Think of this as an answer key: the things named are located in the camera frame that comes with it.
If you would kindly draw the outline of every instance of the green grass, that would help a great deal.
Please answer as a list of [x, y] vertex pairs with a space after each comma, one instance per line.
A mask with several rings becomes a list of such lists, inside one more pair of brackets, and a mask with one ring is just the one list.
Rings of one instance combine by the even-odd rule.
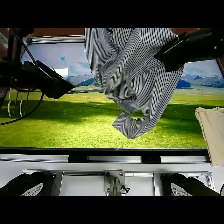
[[[40, 93], [31, 94], [27, 111], [37, 104], [39, 97]], [[137, 139], [127, 139], [112, 127], [122, 109], [103, 94], [66, 94], [59, 100], [45, 97], [37, 111], [28, 118], [0, 126], [0, 146], [205, 148], [206, 143], [194, 114], [199, 106], [224, 107], [224, 95], [177, 91], [152, 131]], [[5, 104], [0, 110], [0, 122], [8, 120]]]

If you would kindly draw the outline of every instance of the zigzag patterned fabric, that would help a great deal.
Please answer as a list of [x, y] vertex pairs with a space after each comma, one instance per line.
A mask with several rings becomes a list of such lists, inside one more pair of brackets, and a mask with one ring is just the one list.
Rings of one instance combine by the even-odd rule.
[[[128, 138], [150, 131], [159, 121], [183, 67], [165, 72], [154, 55], [177, 36], [169, 28], [87, 28], [86, 55], [105, 95], [125, 110], [113, 126]], [[127, 113], [141, 110], [145, 118]]]

